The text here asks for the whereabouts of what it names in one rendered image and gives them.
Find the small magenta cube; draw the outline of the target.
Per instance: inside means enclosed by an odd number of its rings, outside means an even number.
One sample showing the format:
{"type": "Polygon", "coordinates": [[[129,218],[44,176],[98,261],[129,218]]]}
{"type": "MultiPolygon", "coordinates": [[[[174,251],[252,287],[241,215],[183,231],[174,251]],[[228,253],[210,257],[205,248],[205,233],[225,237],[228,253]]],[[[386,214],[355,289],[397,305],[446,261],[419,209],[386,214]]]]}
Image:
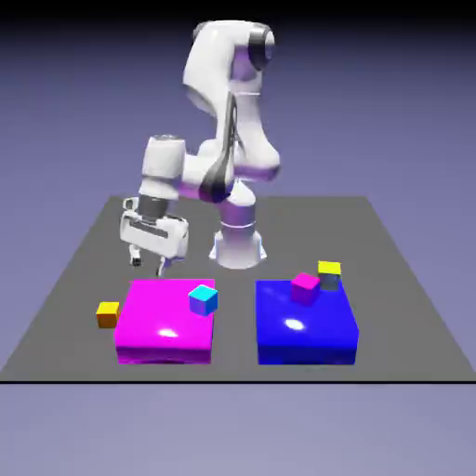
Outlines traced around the small magenta cube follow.
{"type": "Polygon", "coordinates": [[[296,275],[290,282],[290,299],[304,306],[310,306],[320,291],[320,278],[307,273],[296,275]]]}

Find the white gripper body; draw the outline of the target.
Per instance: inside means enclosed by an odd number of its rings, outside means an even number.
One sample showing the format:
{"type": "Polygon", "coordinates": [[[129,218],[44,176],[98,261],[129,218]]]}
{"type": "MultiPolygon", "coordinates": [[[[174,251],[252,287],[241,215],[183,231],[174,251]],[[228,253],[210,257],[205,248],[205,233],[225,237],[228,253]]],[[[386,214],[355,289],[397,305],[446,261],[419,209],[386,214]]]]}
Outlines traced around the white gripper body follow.
{"type": "Polygon", "coordinates": [[[148,223],[135,212],[124,212],[119,230],[125,243],[167,259],[186,257],[189,223],[184,218],[166,216],[148,223]]]}

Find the small yellow cube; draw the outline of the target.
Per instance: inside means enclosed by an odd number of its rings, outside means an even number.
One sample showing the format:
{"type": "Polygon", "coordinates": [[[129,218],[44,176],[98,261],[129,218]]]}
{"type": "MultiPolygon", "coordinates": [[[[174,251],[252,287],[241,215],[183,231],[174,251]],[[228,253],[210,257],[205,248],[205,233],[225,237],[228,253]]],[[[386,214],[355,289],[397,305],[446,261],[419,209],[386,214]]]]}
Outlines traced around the small yellow cube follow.
{"type": "Polygon", "coordinates": [[[322,290],[338,291],[341,282],[340,262],[319,260],[317,272],[322,290]]]}

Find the large magenta box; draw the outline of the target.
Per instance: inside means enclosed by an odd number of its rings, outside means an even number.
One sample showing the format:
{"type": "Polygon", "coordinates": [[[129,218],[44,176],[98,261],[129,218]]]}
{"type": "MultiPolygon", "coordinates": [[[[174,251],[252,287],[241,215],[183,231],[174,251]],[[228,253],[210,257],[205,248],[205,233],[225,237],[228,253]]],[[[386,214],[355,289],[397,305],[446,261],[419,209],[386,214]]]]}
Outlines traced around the large magenta box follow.
{"type": "Polygon", "coordinates": [[[213,279],[137,279],[130,282],[113,332],[119,364],[210,364],[214,312],[190,310],[189,293],[213,279]]]}

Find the small cyan cube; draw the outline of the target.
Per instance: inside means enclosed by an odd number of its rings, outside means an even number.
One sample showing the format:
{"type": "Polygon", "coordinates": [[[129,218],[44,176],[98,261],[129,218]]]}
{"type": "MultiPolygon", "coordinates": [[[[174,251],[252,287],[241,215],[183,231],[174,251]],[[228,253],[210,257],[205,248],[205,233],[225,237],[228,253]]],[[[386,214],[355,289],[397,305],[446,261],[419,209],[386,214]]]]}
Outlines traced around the small cyan cube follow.
{"type": "Polygon", "coordinates": [[[218,308],[218,290],[200,284],[189,293],[189,304],[192,312],[207,316],[218,308]]]}

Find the large blue box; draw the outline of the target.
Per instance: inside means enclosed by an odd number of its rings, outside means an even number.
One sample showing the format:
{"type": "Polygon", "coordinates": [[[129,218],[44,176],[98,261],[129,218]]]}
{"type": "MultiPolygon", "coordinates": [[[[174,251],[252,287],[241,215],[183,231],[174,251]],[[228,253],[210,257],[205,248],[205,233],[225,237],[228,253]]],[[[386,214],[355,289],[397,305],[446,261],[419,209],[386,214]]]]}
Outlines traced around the large blue box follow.
{"type": "Polygon", "coordinates": [[[256,281],[258,362],[354,364],[359,327],[343,285],[319,292],[309,306],[293,301],[290,293],[289,280],[256,281]]]}

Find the small orange cube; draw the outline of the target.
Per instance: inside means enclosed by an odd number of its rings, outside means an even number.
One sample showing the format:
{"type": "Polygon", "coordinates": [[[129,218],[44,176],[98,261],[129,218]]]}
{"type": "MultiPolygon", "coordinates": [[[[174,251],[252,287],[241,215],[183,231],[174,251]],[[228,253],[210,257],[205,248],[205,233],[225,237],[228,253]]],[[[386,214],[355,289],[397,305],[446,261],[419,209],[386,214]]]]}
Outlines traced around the small orange cube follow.
{"type": "Polygon", "coordinates": [[[115,328],[120,315],[120,303],[118,301],[101,301],[96,315],[99,328],[115,328]]]}

